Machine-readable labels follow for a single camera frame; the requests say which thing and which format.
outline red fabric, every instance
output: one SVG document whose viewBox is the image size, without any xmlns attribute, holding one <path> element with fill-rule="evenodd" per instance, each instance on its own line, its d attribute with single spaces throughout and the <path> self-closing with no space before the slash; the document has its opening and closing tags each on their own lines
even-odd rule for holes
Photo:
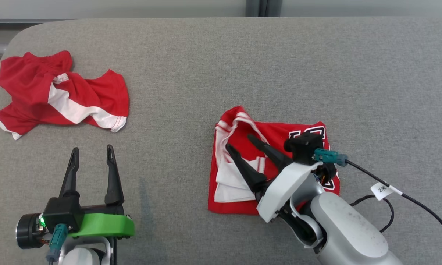
<svg viewBox="0 0 442 265">
<path fill-rule="evenodd" d="M 226 111 L 223 116 L 221 116 L 221 121 L 225 122 L 228 126 L 233 125 L 233 120 L 239 112 L 244 112 L 242 106 L 234 107 L 228 111 Z M 267 139 L 268 143 L 273 146 L 275 149 L 282 151 L 287 156 L 291 157 L 292 154 L 285 152 L 283 149 L 283 143 L 286 139 L 290 137 L 290 133 L 293 137 L 298 136 L 295 135 L 295 131 L 300 131 L 301 133 L 305 131 L 311 131 L 313 133 L 320 134 L 321 128 L 324 128 L 323 132 L 323 142 L 324 149 L 329 149 L 329 142 L 327 140 L 327 134 L 325 133 L 325 125 L 322 122 L 318 122 L 314 125 L 305 125 L 305 124 L 284 124 L 284 123 L 261 123 L 254 122 L 257 126 L 258 130 L 261 134 Z M 234 134 L 229 137 L 228 142 L 236 148 L 242 155 L 243 158 L 247 160 L 253 160 L 257 156 L 263 156 L 263 153 L 256 149 L 253 144 L 250 143 L 247 139 L 248 134 L 258 134 L 253 130 L 253 128 L 247 123 L 239 123 L 238 127 L 235 129 Z M 237 213 L 237 214 L 246 214 L 246 215 L 258 215 L 258 211 L 256 209 L 257 202 L 254 200 L 250 201 L 241 201 L 241 202 L 228 202 L 228 203 L 217 203 L 214 201 L 214 193 L 216 191 L 217 183 L 216 183 L 216 174 L 218 172 L 218 166 L 216 165 L 216 157 L 215 157 L 215 147 L 213 144 L 213 157 L 211 159 L 211 172 L 210 172 L 210 184 L 209 184 L 209 198 L 208 198 L 208 209 L 215 213 Z M 270 159 L 266 160 L 265 164 L 265 176 L 268 179 L 271 179 L 278 174 L 278 170 L 275 165 L 270 161 Z M 333 192 L 337 195 L 340 194 L 340 180 L 338 177 L 334 177 L 332 180 L 333 183 L 327 183 L 326 191 Z"/>
<path fill-rule="evenodd" d="M 71 66 L 72 58 L 66 50 L 47 57 L 27 52 L 23 57 L 3 60 L 0 86 L 12 100 L 0 111 L 0 122 L 6 129 L 23 135 L 38 124 L 75 124 L 48 103 L 53 79 L 61 74 L 66 74 L 68 80 L 54 84 L 54 87 L 67 91 L 72 101 L 84 107 L 102 108 L 114 116 L 128 116 L 129 97 L 120 74 L 109 70 L 97 79 L 84 79 L 70 72 Z M 98 126 L 91 116 L 83 122 Z"/>
</svg>

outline green led light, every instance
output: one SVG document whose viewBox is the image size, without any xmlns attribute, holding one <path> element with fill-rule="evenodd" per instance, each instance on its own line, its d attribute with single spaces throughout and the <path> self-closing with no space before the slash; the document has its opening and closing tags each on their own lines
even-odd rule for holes
<svg viewBox="0 0 442 265">
<path fill-rule="evenodd" d="M 44 218 L 40 218 L 40 225 L 46 227 L 46 224 L 44 223 Z"/>
</svg>

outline white cable label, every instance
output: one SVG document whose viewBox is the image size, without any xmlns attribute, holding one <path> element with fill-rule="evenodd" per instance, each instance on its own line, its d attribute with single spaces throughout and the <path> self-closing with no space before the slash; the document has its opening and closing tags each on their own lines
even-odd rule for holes
<svg viewBox="0 0 442 265">
<path fill-rule="evenodd" d="M 379 182 L 371 186 L 370 189 L 378 200 L 382 200 L 384 197 L 394 192 L 393 188 L 386 187 L 386 185 Z"/>
</svg>

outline folded red jersey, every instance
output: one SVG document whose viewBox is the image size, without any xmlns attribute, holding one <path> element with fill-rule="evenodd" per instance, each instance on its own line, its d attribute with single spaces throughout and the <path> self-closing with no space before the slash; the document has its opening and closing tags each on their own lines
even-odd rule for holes
<svg viewBox="0 0 442 265">
<path fill-rule="evenodd" d="M 70 72 L 72 58 L 64 50 L 37 57 L 27 52 L 1 62 L 0 86 L 12 102 L 0 111 L 0 127 L 15 140 L 38 124 L 85 122 L 116 133 L 129 113 L 129 97 L 120 74 L 108 70 L 97 79 Z"/>
<path fill-rule="evenodd" d="M 292 154 L 283 149 L 283 143 L 288 138 L 297 137 L 306 131 L 321 134 L 324 149 L 330 149 L 325 125 L 322 122 L 314 125 L 261 123 L 255 122 L 242 106 L 226 111 L 215 128 L 208 209 L 215 213 L 258 215 L 254 195 L 226 151 L 226 143 L 234 146 L 252 167 L 271 179 L 277 176 L 277 168 L 264 153 L 250 143 L 247 135 L 254 134 L 291 157 Z M 326 191 L 337 195 L 340 193 L 338 176 L 322 186 Z"/>
</svg>

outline cylindrical motor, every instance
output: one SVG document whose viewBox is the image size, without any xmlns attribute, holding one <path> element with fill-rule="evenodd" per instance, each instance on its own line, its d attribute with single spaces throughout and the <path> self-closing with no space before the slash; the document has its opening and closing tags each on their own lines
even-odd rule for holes
<svg viewBox="0 0 442 265">
<path fill-rule="evenodd" d="M 18 221 L 15 239 L 18 246 L 23 250 L 41 248 L 43 246 L 41 242 L 43 235 L 39 230 L 39 215 L 41 213 L 29 213 L 23 215 Z"/>
</svg>

